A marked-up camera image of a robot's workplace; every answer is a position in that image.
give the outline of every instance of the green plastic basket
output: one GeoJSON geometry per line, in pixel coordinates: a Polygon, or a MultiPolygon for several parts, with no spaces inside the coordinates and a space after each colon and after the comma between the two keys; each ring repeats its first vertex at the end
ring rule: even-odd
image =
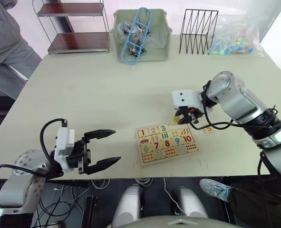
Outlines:
{"type": "MultiPolygon", "coordinates": [[[[169,48],[171,42],[172,29],[168,26],[166,20],[166,12],[163,9],[150,9],[153,13],[153,18],[149,31],[153,36],[154,33],[158,33],[162,38],[164,38],[165,46],[163,48],[148,48],[147,52],[141,54],[139,61],[160,61],[167,60],[169,55],[169,48]]],[[[115,46],[115,51],[117,58],[120,62],[123,62],[121,59],[121,52],[124,46],[124,43],[119,43],[120,37],[117,33],[117,26],[121,21],[127,21],[132,23],[134,17],[137,13],[137,9],[119,9],[114,13],[115,22],[111,33],[113,35],[113,41],[115,46]]],[[[145,14],[140,15],[140,20],[145,21],[145,14]]],[[[126,52],[125,59],[127,61],[135,61],[135,57],[130,55],[129,52],[126,52]]]]}

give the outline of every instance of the beige tabletop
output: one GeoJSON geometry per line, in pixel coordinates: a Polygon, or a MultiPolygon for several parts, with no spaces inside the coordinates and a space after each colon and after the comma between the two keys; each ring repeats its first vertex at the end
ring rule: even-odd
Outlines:
{"type": "MultiPolygon", "coordinates": [[[[135,129],[170,122],[174,116],[171,91],[202,86],[217,73],[228,70],[244,79],[268,107],[277,105],[281,118],[281,71],[269,56],[209,56],[178,53],[179,37],[171,40],[167,61],[119,63],[109,53],[46,56],[0,126],[0,164],[12,164],[29,149],[40,149],[39,132],[54,118],[68,119],[76,140],[84,132],[113,129],[117,133],[92,140],[92,162],[121,156],[107,170],[79,175],[77,170],[61,179],[233,176],[255,175],[260,150],[239,128],[211,134],[193,130],[199,151],[183,159],[140,166],[135,129]]],[[[211,120],[229,121],[220,106],[211,120]]],[[[45,131],[45,143],[54,148],[59,124],[45,131]]],[[[10,170],[3,169],[1,178],[10,170]]]]}

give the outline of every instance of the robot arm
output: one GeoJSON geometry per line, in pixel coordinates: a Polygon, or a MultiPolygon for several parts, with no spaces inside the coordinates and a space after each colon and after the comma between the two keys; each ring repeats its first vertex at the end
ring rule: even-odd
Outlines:
{"type": "Polygon", "coordinates": [[[181,123],[198,123],[198,118],[220,104],[222,109],[252,137],[263,149],[261,157],[270,172],[281,175],[281,120],[277,110],[266,105],[244,87],[242,79],[229,71],[217,74],[204,91],[173,91],[172,98],[176,115],[183,115],[181,123]]]}
{"type": "Polygon", "coordinates": [[[113,130],[87,132],[81,140],[74,142],[75,131],[62,126],[56,137],[55,150],[50,153],[51,161],[55,164],[50,164],[42,151],[30,150],[23,153],[14,165],[32,170],[37,175],[19,170],[12,171],[0,189],[0,226],[31,226],[46,179],[60,177],[74,168],[78,168],[79,174],[92,174],[115,164],[121,157],[106,158],[90,166],[90,150],[87,149],[90,139],[100,139],[114,133],[113,130]]]}

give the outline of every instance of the blue plastic ladder toy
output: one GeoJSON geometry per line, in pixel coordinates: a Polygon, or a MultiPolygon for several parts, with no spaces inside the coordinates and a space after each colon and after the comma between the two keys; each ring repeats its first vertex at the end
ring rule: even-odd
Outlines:
{"type": "Polygon", "coordinates": [[[131,27],[131,29],[130,29],[130,31],[129,31],[129,34],[127,35],[125,45],[124,45],[124,47],[123,47],[123,49],[122,49],[122,52],[121,52],[121,59],[122,59],[122,61],[124,61],[125,63],[127,63],[127,64],[129,64],[129,65],[134,65],[134,64],[138,63],[140,54],[141,54],[141,52],[142,52],[142,48],[143,48],[143,46],[144,46],[144,44],[145,44],[145,39],[146,39],[148,30],[149,30],[149,27],[150,27],[150,24],[151,24],[151,20],[152,20],[152,12],[151,12],[151,10],[149,10],[149,9],[147,9],[147,8],[145,8],[145,7],[141,7],[141,8],[138,9],[138,11],[137,11],[137,13],[136,13],[136,16],[135,16],[135,18],[134,18],[132,27],[131,27]],[[141,10],[145,10],[146,13],[149,13],[150,19],[149,19],[149,21],[147,22],[147,24],[143,24],[143,23],[141,23],[140,20],[139,20],[139,13],[140,13],[141,10]],[[132,34],[132,32],[133,32],[134,26],[138,26],[138,25],[140,25],[140,26],[142,26],[142,27],[145,27],[145,35],[144,35],[144,38],[143,38],[143,40],[142,40],[142,42],[141,42],[140,45],[138,45],[138,44],[133,43],[133,42],[130,41],[130,36],[131,36],[131,34],[132,34]],[[137,47],[137,48],[138,48],[136,60],[135,60],[134,62],[126,61],[126,60],[125,60],[125,57],[124,57],[124,55],[125,55],[125,50],[126,50],[126,48],[127,48],[127,45],[129,45],[129,44],[130,44],[130,45],[133,45],[134,47],[137,47]]]}

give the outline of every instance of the floor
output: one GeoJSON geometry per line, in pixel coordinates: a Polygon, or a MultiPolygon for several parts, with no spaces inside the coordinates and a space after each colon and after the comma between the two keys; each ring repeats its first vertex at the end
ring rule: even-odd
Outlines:
{"type": "MultiPolygon", "coordinates": [[[[226,221],[226,213],[224,210],[224,203],[214,197],[210,197],[203,193],[203,191],[199,188],[198,181],[200,178],[166,178],[166,188],[169,192],[174,190],[179,186],[185,186],[187,188],[192,189],[197,196],[202,201],[209,218],[226,221]]],[[[90,188],[85,194],[80,196],[79,204],[81,207],[84,207],[85,197],[87,196],[97,196],[97,205],[93,210],[93,217],[91,222],[91,227],[93,228],[105,228],[107,227],[112,219],[118,202],[120,200],[121,195],[124,193],[127,187],[135,184],[134,179],[114,179],[110,181],[108,187],[104,190],[97,190],[93,187],[90,188]]],[[[41,197],[44,207],[48,207],[48,205],[53,202],[57,202],[63,185],[54,184],[54,183],[46,183],[45,190],[41,197]]],[[[63,191],[63,201],[71,201],[71,188],[68,187],[63,191]]],[[[152,184],[149,187],[144,188],[145,195],[145,203],[144,209],[142,213],[142,218],[149,216],[159,216],[159,215],[172,215],[173,208],[171,204],[171,200],[164,191],[164,182],[162,178],[155,178],[152,184]]],[[[69,211],[69,206],[66,204],[60,203],[54,214],[59,215],[69,211]]],[[[41,208],[38,206],[38,213],[40,217],[40,223],[45,224],[48,215],[42,213],[41,217],[41,208]]],[[[49,220],[49,224],[53,222],[57,222],[63,220],[67,215],[60,217],[51,217],[49,220]]],[[[34,215],[32,226],[35,225],[35,221],[37,220],[37,215],[34,215]]],[[[68,218],[65,220],[65,225],[67,228],[69,227],[81,227],[82,213],[75,208],[71,211],[68,218]]],[[[247,228],[244,224],[237,221],[239,226],[247,228]]]]}

